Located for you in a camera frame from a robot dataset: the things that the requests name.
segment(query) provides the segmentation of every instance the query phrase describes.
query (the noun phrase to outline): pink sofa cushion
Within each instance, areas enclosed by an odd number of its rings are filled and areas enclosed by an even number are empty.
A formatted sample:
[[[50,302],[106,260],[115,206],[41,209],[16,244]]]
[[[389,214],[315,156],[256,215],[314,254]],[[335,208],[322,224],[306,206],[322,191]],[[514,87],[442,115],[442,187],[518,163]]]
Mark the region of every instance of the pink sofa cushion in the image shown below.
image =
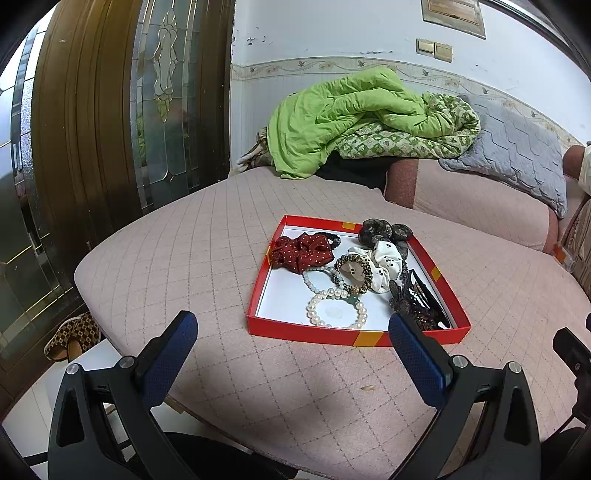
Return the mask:
[[[478,174],[447,171],[437,160],[394,163],[384,197],[544,253],[558,239],[558,218],[541,201]]]

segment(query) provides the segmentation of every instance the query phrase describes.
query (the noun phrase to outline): sofa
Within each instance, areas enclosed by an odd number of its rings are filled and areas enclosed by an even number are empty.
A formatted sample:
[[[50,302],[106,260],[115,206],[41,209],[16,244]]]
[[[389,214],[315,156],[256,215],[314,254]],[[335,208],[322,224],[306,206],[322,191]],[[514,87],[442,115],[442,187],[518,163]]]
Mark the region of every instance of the sofa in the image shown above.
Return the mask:
[[[549,254],[564,241],[589,199],[579,187],[578,173],[573,173],[576,166],[568,162],[566,170],[569,209],[563,219],[524,192],[479,174],[447,171],[429,158],[405,158],[392,164],[384,198]]]
[[[549,229],[547,210],[540,212],[539,222]],[[472,324],[447,351],[486,367],[519,362],[542,438],[569,416],[574,376],[554,353],[552,339],[568,327],[591,345],[584,325],[591,304],[573,276],[536,248],[421,212],[414,200],[413,208],[396,205],[376,189],[316,176],[283,180],[269,167],[253,168],[113,234],[79,264],[76,286],[123,355],[137,355],[179,310],[197,316],[198,340],[170,395],[198,419],[312,473],[387,478],[434,415],[394,350],[248,333],[252,287],[285,214],[409,225]],[[547,238],[543,230],[538,234]],[[543,249],[543,238],[528,242]],[[451,462],[462,458],[469,440],[460,438]]]

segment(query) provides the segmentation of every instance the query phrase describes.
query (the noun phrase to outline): sofa armrest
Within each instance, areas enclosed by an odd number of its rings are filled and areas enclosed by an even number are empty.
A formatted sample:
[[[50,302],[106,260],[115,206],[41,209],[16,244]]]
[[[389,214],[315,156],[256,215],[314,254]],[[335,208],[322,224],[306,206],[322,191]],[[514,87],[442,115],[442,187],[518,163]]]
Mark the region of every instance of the sofa armrest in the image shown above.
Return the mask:
[[[575,220],[579,216],[585,203],[589,200],[589,195],[579,187],[578,179],[574,179],[568,175],[564,175],[564,179],[566,180],[566,201],[568,204],[568,210],[566,216],[558,222],[558,243],[562,246],[565,246],[566,239],[569,236]]]

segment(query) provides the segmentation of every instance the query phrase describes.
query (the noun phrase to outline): red polka dot scrunchie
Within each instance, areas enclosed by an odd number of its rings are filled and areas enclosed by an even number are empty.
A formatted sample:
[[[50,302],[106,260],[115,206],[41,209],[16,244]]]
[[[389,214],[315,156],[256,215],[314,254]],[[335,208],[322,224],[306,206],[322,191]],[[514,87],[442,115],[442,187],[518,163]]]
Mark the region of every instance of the red polka dot scrunchie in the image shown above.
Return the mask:
[[[281,236],[271,247],[269,257],[273,268],[285,267],[297,274],[310,267],[321,267],[335,259],[329,239],[321,233],[302,233],[298,238]]]

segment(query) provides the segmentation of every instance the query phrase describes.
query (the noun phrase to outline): wallpaper border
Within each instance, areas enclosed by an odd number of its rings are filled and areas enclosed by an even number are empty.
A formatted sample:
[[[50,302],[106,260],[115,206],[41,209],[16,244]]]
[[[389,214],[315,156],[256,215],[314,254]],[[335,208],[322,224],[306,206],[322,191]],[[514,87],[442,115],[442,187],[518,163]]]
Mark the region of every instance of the wallpaper border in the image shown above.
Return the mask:
[[[303,57],[300,59],[276,60],[247,66],[232,64],[232,80],[247,81],[269,77],[305,74],[348,74],[384,65],[395,71],[402,80],[428,85],[441,93],[457,95],[471,93],[480,98],[495,100],[522,115],[529,121],[555,132],[563,150],[581,143],[568,131],[540,111],[519,99],[484,83],[468,79],[445,70],[396,60],[369,59],[366,57]]]

